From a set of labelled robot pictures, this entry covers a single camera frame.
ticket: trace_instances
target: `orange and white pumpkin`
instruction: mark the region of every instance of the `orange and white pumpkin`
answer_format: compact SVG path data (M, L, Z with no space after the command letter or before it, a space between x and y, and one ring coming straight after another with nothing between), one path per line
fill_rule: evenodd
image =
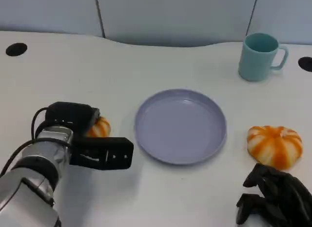
M302 155L299 135L282 126L254 126L248 131L247 143L257 161L279 170L290 168Z
M91 138L105 138L111 133L111 126L104 117L100 117L99 120L92 126L87 132L87 137Z

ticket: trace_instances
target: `light blue mug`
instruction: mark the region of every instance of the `light blue mug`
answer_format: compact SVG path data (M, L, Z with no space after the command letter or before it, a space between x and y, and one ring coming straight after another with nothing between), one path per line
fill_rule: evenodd
M279 66L272 66L278 49L285 51L284 58ZM238 73L248 81L262 81L269 76L272 70L280 70L287 57L288 49L280 46L277 39L269 34L253 33L244 40Z

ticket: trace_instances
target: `plate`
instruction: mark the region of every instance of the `plate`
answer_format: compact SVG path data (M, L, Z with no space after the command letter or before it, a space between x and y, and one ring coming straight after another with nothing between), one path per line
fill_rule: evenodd
M152 157L175 165L201 162L223 146L226 119L207 96L186 89L159 92L135 118L138 145Z

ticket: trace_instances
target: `robotic hand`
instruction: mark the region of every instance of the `robotic hand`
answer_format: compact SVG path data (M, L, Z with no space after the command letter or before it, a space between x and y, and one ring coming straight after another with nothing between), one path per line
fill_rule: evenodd
M45 121L35 133L34 121L43 109ZM98 170L131 166L133 144L126 138L83 136L98 117L97 108L61 102L35 114L32 140L13 153L0 174L0 226L61 227L53 193L68 164ZM22 150L22 157L6 172Z
M250 214L259 214L273 227L312 227L312 196L296 177L256 164L243 185L258 185L264 198L243 194L236 205L237 224L243 224Z

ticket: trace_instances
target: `white table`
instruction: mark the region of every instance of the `white table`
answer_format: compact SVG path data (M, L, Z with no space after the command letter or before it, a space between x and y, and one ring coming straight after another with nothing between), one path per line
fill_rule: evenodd
M5 49L15 42L26 43L28 50L9 57ZM227 142L217 156L197 166L169 166L136 146L128 170L70 166L57 188L57 209L65 227L234 227L240 195L258 192L242 186L255 165L245 143L253 125L298 131L304 154L290 173L312 190L312 73L297 64L300 57L312 56L312 47L288 48L281 75L249 83L237 74L240 42L171 48L0 32L0 166L30 139L35 111L55 101L100 108L111 123L111 136L136 144L134 115L147 97L170 88L192 89L214 99L227 118ZM255 217L245 226L266 225Z

